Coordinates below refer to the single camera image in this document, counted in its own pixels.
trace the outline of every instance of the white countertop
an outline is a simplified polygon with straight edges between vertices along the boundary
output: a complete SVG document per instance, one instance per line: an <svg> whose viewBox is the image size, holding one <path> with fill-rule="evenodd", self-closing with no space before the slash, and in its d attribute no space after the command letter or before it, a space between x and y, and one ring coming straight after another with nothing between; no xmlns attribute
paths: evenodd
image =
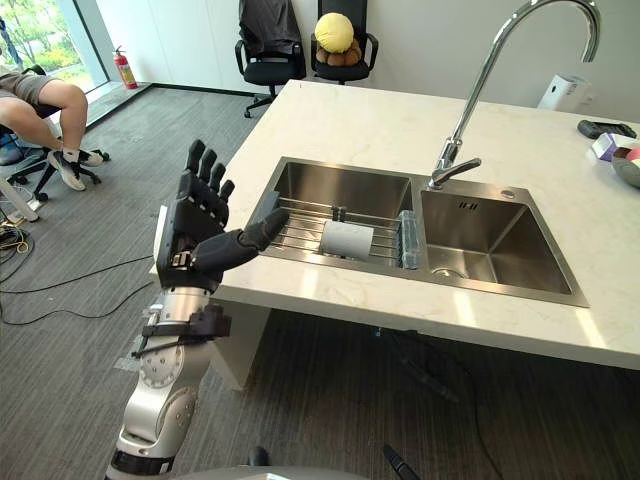
<svg viewBox="0 0 640 480"><path fill-rule="evenodd" d="M282 156L428 175L463 104L289 82L229 164L229 228L246 225ZM483 163L458 178L528 189L590 308L265 256L227 272L216 297L640 369L640 190L585 156L582 118L480 103L458 159Z"/></svg>

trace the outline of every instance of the silver robotic arm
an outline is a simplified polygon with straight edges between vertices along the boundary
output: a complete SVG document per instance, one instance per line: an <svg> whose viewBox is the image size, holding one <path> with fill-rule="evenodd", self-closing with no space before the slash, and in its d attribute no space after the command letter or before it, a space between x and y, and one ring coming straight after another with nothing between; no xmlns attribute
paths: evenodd
<svg viewBox="0 0 640 480"><path fill-rule="evenodd" d="M127 403L106 479L161 478L193 417L212 341L229 335L231 318L213 302L224 271L248 262L275 238L288 215L274 210L244 231L225 232L233 183L200 140L189 149L178 194L164 219L156 259L162 286L149 308L136 388Z"/></svg>

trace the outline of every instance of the black jacket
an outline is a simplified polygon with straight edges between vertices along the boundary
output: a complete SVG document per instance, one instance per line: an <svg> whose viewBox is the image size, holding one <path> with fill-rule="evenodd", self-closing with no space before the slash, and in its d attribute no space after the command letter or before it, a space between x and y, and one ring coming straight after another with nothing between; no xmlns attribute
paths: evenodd
<svg viewBox="0 0 640 480"><path fill-rule="evenodd" d="M291 0L240 0L240 37L252 57L291 55L293 44L302 44Z"/></svg>

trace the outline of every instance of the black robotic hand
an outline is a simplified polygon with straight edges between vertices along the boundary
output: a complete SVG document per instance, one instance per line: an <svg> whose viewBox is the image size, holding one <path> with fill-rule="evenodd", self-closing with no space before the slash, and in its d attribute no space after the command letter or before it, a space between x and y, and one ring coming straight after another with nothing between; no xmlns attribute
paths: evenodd
<svg viewBox="0 0 640 480"><path fill-rule="evenodd" d="M178 194L167 210L156 267L162 288L197 287L215 291L226 270L242 265L280 232L289 215L276 209L262 222L225 232L233 182L220 182L224 165L200 140L189 148Z"/></svg>

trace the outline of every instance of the metal wire rack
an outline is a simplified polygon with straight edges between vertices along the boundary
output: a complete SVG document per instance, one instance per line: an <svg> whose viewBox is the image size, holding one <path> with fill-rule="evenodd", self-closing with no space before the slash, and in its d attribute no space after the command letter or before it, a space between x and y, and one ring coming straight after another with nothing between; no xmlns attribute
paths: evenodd
<svg viewBox="0 0 640 480"><path fill-rule="evenodd" d="M398 219L350 212L344 207L286 197L279 198L279 206L289 211L289 221L281 230L280 235L271 242L272 246L305 250L317 255L335 256L320 251L324 224L328 220L344 221L373 228L369 262L388 266L399 265L398 231L400 221Z"/></svg>

